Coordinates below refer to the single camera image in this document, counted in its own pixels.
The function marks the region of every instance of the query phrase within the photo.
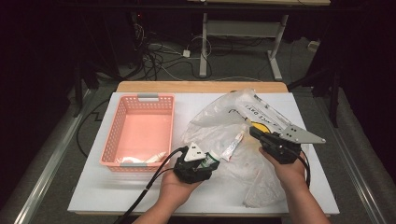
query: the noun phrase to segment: forearm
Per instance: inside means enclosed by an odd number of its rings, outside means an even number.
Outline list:
[[[134,224],[155,223],[165,224],[175,212],[176,208],[166,206],[166,204],[155,203],[147,212],[141,215]]]
[[[285,192],[293,223],[330,223],[308,188],[286,189]]]

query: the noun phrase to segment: hand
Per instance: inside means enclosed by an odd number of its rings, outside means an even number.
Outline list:
[[[305,168],[303,164],[296,160],[292,164],[280,164],[270,154],[259,148],[260,153],[275,167],[276,176],[279,178],[283,189],[307,188],[305,183]]]
[[[168,171],[163,175],[157,203],[166,204],[167,207],[175,211],[190,198],[191,193],[201,183],[186,184],[181,182],[173,171]]]

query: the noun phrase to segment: desk leg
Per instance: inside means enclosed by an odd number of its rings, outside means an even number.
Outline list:
[[[283,32],[285,31],[286,22],[288,21],[288,17],[289,17],[289,15],[284,15],[282,17],[282,21],[279,24],[279,27],[277,28],[274,49],[268,50],[268,60],[270,61],[271,68],[272,68],[273,74],[274,74],[274,78],[277,81],[282,80],[282,75],[280,74],[279,66],[277,65],[277,62],[276,62],[276,53],[277,53],[277,50],[279,49],[280,41],[282,40],[282,35],[283,35]]]
[[[201,61],[199,66],[199,76],[206,77],[206,66],[207,66],[207,48],[206,48],[206,38],[207,38],[207,13],[204,13],[204,19],[202,22],[202,49],[201,49]]]

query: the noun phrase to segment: white plastic bag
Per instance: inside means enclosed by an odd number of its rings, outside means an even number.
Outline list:
[[[260,142],[251,137],[251,121],[264,124],[269,131],[281,133],[291,122],[260,99],[254,90],[227,93],[195,116],[182,136],[184,144],[196,143],[203,152],[221,154],[235,137],[245,132],[230,161],[221,160],[211,178],[233,178],[246,185],[247,207],[263,207],[285,199],[274,166],[258,148]]]

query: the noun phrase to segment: person's right hand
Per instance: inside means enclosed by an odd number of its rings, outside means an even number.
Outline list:
[[[274,165],[277,178],[279,178],[284,190],[307,188],[305,183],[305,169],[299,160],[296,160],[292,164],[280,164],[274,159],[274,157],[264,151],[262,147],[259,148],[259,151],[269,162]]]

